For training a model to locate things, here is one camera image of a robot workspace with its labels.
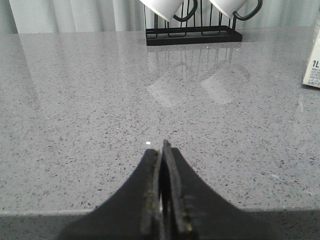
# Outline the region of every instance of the curtain fold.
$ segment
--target curtain fold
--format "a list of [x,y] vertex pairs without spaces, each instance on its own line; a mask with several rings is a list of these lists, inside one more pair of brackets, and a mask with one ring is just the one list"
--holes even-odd
[[[202,2],[204,13],[208,13],[209,1]],[[256,4],[256,0],[249,0],[239,13],[245,15]],[[264,0],[261,11],[248,21],[238,21],[237,28],[312,26],[319,5],[320,0]],[[139,0],[0,0],[0,33],[141,31],[144,28],[144,6]]]

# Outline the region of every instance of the speckled stone surface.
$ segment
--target speckled stone surface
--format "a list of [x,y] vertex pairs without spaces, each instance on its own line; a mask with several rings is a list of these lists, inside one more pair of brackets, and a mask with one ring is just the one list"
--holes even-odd
[[163,139],[241,209],[318,210],[313,29],[240,32],[155,47],[143,32],[0,35],[0,216],[91,211]]

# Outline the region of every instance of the mug handle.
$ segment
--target mug handle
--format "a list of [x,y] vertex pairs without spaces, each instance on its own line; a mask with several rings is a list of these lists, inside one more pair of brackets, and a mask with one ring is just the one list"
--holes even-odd
[[193,8],[192,10],[189,12],[189,14],[185,17],[178,17],[177,15],[174,15],[173,18],[179,22],[186,22],[188,21],[196,12],[198,7],[198,1],[197,0],[193,0]]
[[241,21],[246,21],[246,20],[249,20],[250,18],[252,18],[254,15],[257,14],[257,12],[259,12],[259,10],[261,9],[262,7],[262,2],[263,0],[258,0],[258,5],[255,7],[255,9],[249,13],[247,16],[240,16],[238,14],[238,12],[234,12],[233,15],[235,16],[236,19],[239,19]]

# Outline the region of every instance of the gray quartz countertop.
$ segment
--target gray quartz countertop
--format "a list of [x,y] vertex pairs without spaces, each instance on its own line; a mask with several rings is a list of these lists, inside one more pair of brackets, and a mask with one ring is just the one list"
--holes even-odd
[[0,35],[0,215],[83,213],[164,139],[246,210],[320,207],[313,29],[147,47],[143,32]]

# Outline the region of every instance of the metal wire rack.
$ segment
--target metal wire rack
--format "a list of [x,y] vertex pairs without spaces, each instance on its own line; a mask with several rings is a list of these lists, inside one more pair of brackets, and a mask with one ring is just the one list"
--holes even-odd
[[[187,15],[191,9],[191,0],[185,0],[179,15]],[[209,13],[204,14],[204,3],[200,0],[198,10],[185,22],[165,21],[155,13],[147,14],[144,7],[144,23],[147,46],[204,44],[221,42],[241,42],[243,36],[236,31],[236,17],[229,19],[219,11],[215,15],[215,7],[210,3]]]

